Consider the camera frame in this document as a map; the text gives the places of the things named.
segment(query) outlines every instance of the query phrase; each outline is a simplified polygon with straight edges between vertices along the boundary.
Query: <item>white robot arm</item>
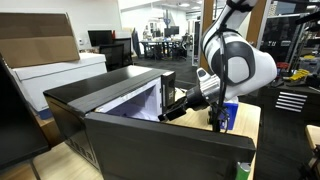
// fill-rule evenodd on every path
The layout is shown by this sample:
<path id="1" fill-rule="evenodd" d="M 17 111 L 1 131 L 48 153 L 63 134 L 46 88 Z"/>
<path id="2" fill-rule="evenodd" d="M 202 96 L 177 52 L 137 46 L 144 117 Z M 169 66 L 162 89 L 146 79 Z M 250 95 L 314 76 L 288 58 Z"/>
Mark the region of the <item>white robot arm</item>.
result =
<path id="1" fill-rule="evenodd" d="M 209 75 L 199 68 L 199 86 L 187 91 L 171 109 L 159 119 L 175 119 L 186 113 L 187 108 L 199 110 L 215 107 L 215 119 L 223 111 L 223 100 L 248 94 L 271 82 L 277 74 L 273 58 L 252 47 L 236 31 L 257 0 L 227 0 L 221 15 L 204 33 L 200 46 L 210 69 Z M 214 131 L 219 131 L 213 124 Z"/>

